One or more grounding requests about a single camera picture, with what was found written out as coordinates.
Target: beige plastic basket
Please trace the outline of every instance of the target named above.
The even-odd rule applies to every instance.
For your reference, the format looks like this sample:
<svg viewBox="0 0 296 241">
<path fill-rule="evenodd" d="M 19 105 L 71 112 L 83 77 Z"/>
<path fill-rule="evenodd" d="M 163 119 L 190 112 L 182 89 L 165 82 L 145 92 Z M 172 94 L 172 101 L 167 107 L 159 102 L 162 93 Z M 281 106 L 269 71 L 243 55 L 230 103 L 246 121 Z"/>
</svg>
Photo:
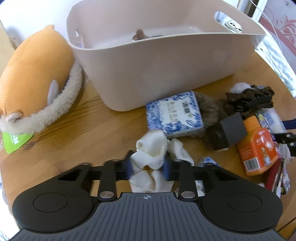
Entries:
<svg viewBox="0 0 296 241">
<path fill-rule="evenodd" d="M 217 22 L 217 12 L 240 24 L 242 33 Z M 163 37 L 132 41 L 139 28 Z M 117 111 L 233 74 L 265 35 L 221 0 L 84 0 L 72 7 L 67 32 L 96 91 Z"/>
</svg>

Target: tissue box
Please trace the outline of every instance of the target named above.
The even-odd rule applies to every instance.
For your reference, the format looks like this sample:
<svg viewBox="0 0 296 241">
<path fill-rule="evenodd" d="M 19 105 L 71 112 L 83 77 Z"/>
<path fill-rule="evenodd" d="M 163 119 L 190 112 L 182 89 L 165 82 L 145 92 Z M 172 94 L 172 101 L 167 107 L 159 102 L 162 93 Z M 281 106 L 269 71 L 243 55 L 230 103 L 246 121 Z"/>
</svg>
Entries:
<svg viewBox="0 0 296 241">
<path fill-rule="evenodd" d="M 200 109 L 193 91 L 146 104 L 148 129 L 161 129 L 167 138 L 201 135 Z"/>
</svg>

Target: barcode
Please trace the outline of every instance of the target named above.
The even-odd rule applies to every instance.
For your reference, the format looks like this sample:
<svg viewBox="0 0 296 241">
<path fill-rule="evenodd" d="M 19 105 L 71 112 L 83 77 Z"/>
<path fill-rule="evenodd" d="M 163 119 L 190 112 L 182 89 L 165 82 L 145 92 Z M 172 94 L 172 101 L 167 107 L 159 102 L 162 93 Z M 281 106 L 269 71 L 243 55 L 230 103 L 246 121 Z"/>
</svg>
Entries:
<svg viewBox="0 0 296 241">
<path fill-rule="evenodd" d="M 247 172 L 252 172 L 260 169 L 257 157 L 244 161 L 244 166 L 246 167 Z"/>
</svg>

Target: white cable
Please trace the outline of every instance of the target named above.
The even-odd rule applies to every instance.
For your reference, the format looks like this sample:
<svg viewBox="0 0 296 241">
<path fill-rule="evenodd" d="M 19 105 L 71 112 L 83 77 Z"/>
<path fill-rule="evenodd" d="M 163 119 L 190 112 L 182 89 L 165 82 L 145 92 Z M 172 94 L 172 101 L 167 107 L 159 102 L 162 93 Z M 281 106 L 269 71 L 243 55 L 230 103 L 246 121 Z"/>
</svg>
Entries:
<svg viewBox="0 0 296 241">
<path fill-rule="evenodd" d="M 277 37 L 277 39 L 278 39 L 278 41 L 279 41 L 279 48 L 280 48 L 280 50 L 281 50 L 281 53 L 283 54 L 283 50 L 282 50 L 282 48 L 281 48 L 281 41 L 279 40 L 279 37 L 278 37 L 278 35 L 277 35 L 277 33 L 276 33 L 276 30 L 275 30 L 275 28 L 274 28 L 274 25 L 272 24 L 272 22 L 269 20 L 269 18 L 265 15 L 265 13 L 264 12 L 262 12 L 258 7 L 257 7 L 257 5 L 255 4 L 255 3 L 253 3 L 252 2 L 252 0 L 249 0 L 266 18 L 267 18 L 267 20 L 270 22 L 270 24 L 271 24 L 271 26 L 272 26 L 272 28 L 273 28 L 273 30 L 274 30 L 274 33 L 275 33 L 275 35 L 276 35 L 276 37 Z"/>
</svg>

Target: orange bottle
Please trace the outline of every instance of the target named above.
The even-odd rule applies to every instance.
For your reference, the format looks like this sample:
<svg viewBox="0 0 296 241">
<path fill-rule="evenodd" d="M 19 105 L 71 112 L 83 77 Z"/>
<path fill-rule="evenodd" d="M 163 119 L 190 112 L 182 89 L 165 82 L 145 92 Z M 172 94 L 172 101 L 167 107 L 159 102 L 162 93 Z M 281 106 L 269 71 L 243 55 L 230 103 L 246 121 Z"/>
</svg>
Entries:
<svg viewBox="0 0 296 241">
<path fill-rule="evenodd" d="M 246 174 L 264 173 L 278 159 L 276 147 L 268 129 L 260 126 L 256 116 L 244 120 L 248 135 L 237 144 Z"/>
</svg>

